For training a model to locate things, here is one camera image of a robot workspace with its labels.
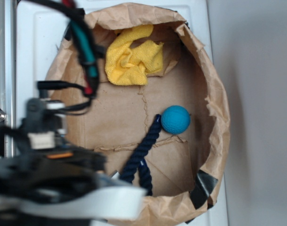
blue ball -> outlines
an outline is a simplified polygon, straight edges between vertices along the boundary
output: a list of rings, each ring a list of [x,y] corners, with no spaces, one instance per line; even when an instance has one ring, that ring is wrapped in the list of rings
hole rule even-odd
[[[163,129],[171,134],[183,133],[190,124],[188,111],[181,106],[170,106],[161,116]]]

gray wall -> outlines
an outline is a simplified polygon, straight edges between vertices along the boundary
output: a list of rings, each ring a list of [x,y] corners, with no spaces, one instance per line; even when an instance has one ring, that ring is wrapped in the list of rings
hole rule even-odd
[[[287,0],[208,0],[229,96],[229,226],[287,226]]]

dark blue rope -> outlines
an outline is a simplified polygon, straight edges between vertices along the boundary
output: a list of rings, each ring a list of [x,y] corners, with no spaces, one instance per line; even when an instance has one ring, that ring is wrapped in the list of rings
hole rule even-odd
[[[153,195],[153,184],[152,184],[152,176],[151,172],[149,171],[147,162],[145,159],[142,159],[142,161],[139,164],[138,167],[138,172],[139,172],[139,184],[141,187],[147,189],[148,193],[147,195],[152,196]]]
[[[159,132],[161,131],[161,115],[157,114],[156,118],[153,122],[153,124],[151,125],[148,134],[146,135],[145,138],[143,138],[142,142],[139,144],[139,146],[134,150],[133,154],[131,155],[130,159],[127,161],[123,172],[120,176],[121,180],[124,180],[126,182],[132,183],[132,181],[134,180],[135,176],[134,174],[137,171],[137,168],[140,165],[140,162],[142,160],[144,160],[144,157],[148,154],[148,151],[152,148],[153,144],[156,143],[156,140],[159,137]],[[146,184],[146,182],[141,179],[140,180],[142,184]]]

yellow microfiber towel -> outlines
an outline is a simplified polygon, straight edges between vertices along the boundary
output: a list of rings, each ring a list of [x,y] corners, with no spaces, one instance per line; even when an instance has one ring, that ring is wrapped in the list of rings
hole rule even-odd
[[[147,40],[130,48],[133,41],[151,35],[152,24],[124,29],[107,49],[105,71],[115,85],[146,85],[147,74],[163,68],[163,43]]]

paper bag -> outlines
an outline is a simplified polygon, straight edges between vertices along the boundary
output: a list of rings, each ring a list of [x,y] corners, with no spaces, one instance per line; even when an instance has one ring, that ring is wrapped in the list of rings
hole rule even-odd
[[[203,44],[175,11],[125,3],[85,15],[97,44],[107,48],[119,30],[153,24],[150,39],[163,42],[163,70],[148,76],[146,86],[116,86],[98,60],[98,97],[83,116],[68,116],[67,138],[107,156],[107,173],[122,169],[145,137],[156,114],[171,105],[190,113],[189,128],[177,136],[161,131],[146,156],[154,196],[145,197],[137,219],[122,226],[173,226],[191,220],[217,202],[230,142],[230,113],[223,84]],[[85,84],[72,42],[63,40],[47,79]],[[66,105],[83,102],[77,90],[55,91]],[[134,185],[138,185],[138,176]]]

